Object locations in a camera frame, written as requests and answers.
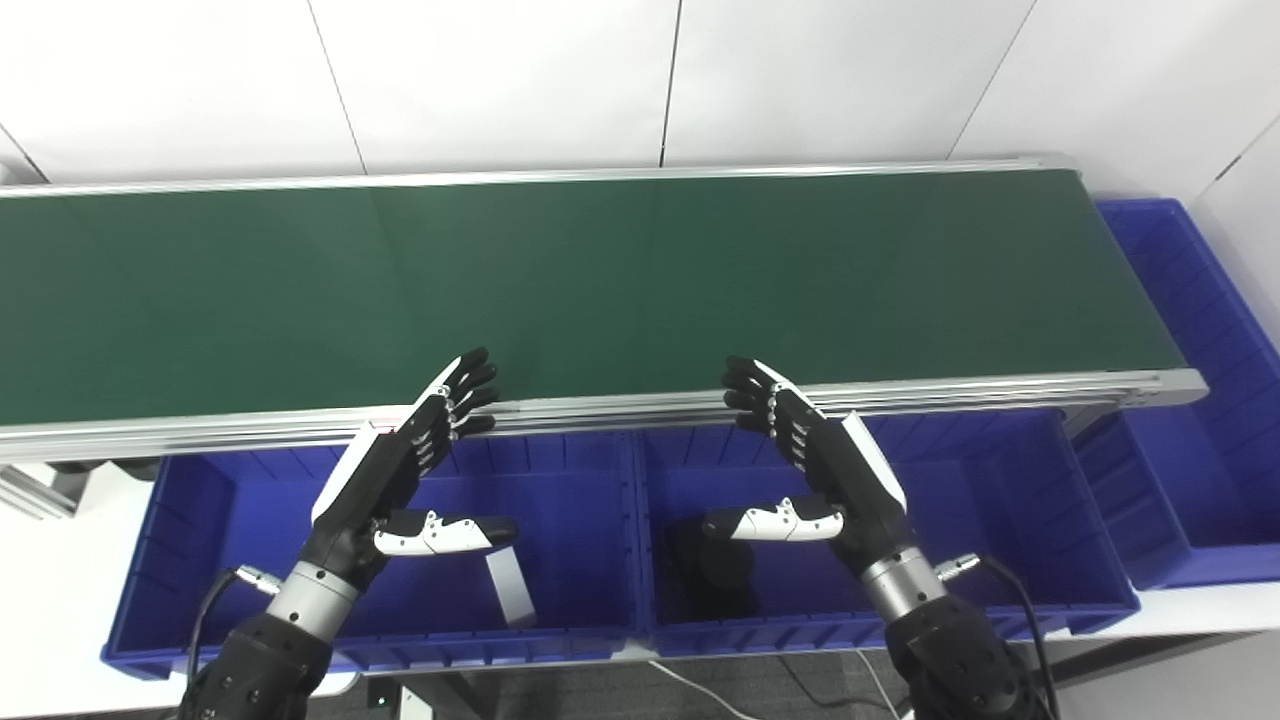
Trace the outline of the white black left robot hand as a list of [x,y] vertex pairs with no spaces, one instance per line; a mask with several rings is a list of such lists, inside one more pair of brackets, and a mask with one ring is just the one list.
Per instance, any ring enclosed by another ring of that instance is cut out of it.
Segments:
[[499,393],[497,366],[477,347],[454,357],[392,430],[365,427],[352,439],[312,510],[298,560],[365,592],[390,557],[429,557],[489,550],[518,537],[513,518],[466,518],[415,510],[421,479],[462,438],[497,420],[483,407]]

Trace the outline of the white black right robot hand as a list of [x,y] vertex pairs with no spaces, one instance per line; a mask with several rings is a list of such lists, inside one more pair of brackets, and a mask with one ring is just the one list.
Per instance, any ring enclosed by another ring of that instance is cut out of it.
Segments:
[[855,578],[916,546],[905,495],[863,421],[852,414],[829,418],[788,378],[755,359],[727,357],[722,383],[737,428],[768,437],[781,457],[803,473],[810,493],[712,510],[701,519],[704,536],[828,541]]

